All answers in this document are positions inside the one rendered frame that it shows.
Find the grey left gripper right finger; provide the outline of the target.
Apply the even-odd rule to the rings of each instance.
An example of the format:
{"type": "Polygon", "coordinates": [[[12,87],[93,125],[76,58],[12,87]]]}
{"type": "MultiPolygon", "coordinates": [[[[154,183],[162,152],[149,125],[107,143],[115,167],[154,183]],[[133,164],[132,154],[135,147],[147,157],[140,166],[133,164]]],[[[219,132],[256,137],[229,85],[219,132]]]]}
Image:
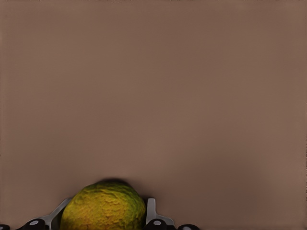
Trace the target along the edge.
{"type": "Polygon", "coordinates": [[[156,212],[156,200],[147,199],[146,222],[143,230],[177,230],[174,221],[156,212]]]}

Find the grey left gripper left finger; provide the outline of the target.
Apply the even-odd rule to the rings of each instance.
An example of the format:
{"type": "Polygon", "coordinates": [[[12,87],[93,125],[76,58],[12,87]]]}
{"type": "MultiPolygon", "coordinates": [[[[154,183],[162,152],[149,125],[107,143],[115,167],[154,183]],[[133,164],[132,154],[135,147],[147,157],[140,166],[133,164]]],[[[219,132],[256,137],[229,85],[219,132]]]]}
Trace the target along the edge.
{"type": "Polygon", "coordinates": [[[50,214],[31,219],[17,230],[59,230],[61,216],[70,201],[66,198],[50,214]]]}

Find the yellow-green orange fruit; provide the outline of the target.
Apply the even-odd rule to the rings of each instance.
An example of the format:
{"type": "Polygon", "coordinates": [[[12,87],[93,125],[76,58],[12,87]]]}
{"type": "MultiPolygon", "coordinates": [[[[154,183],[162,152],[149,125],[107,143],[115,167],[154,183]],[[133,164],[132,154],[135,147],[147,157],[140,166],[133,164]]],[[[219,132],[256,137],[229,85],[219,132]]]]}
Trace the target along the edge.
{"type": "Polygon", "coordinates": [[[80,190],[64,208],[60,230],[142,230],[146,205],[130,185],[106,181],[80,190]]]}

